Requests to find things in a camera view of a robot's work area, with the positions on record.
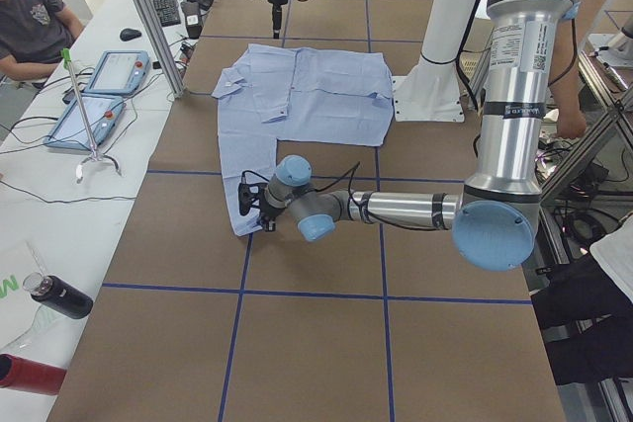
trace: human hand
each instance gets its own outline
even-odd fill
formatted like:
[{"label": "human hand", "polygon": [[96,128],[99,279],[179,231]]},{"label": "human hand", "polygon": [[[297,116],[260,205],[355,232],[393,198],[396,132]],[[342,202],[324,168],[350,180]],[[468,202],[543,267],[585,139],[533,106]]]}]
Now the human hand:
[{"label": "human hand", "polygon": [[556,137],[558,138],[578,138],[585,134],[587,121],[585,115],[580,111],[567,112],[559,111],[556,121]]}]

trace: sticker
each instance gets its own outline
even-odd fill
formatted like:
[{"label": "sticker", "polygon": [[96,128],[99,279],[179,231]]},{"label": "sticker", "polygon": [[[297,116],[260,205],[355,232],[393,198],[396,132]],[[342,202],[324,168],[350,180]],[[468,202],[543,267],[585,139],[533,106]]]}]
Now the sticker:
[{"label": "sticker", "polygon": [[525,37],[520,70],[525,73],[545,73],[552,57],[556,24],[532,20],[525,23]]},{"label": "sticker", "polygon": [[514,68],[519,65],[524,35],[523,24],[506,25],[493,31],[491,69]]}]

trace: human arm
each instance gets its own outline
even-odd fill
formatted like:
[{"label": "human arm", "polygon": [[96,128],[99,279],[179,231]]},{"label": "human arm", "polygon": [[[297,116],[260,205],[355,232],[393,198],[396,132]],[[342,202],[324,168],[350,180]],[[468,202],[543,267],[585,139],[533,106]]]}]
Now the human arm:
[{"label": "human arm", "polygon": [[0,58],[0,72],[14,81],[48,78],[56,68],[57,63],[19,63],[12,54]]},{"label": "human arm", "polygon": [[72,37],[77,40],[81,32],[83,32],[83,25],[77,18],[77,16],[68,7],[64,7],[61,11],[55,14],[60,22],[70,31]]},{"label": "human arm", "polygon": [[[582,42],[589,33],[593,20],[603,8],[606,0],[583,0],[576,18],[576,39]],[[570,65],[573,58],[571,22],[559,24],[554,44],[554,55],[550,70],[550,81],[557,78]],[[587,122],[581,112],[578,99],[578,61],[550,90],[558,106],[557,135],[561,138],[577,138],[585,133]]]}]

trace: bottle cap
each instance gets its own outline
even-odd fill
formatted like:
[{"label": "bottle cap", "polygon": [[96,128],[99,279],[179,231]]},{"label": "bottle cap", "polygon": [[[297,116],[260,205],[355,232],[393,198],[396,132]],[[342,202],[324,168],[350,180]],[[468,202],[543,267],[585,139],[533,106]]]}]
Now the bottle cap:
[{"label": "bottle cap", "polygon": [[22,282],[22,288],[31,295],[44,295],[48,287],[48,279],[39,272],[29,274]]}]

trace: red water bottle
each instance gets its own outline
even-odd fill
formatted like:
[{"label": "red water bottle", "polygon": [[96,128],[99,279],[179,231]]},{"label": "red water bottle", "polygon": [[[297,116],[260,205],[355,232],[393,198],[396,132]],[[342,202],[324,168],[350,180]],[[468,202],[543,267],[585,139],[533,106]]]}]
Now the red water bottle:
[{"label": "red water bottle", "polygon": [[0,355],[0,387],[57,395],[66,370],[25,360],[13,355]]}]

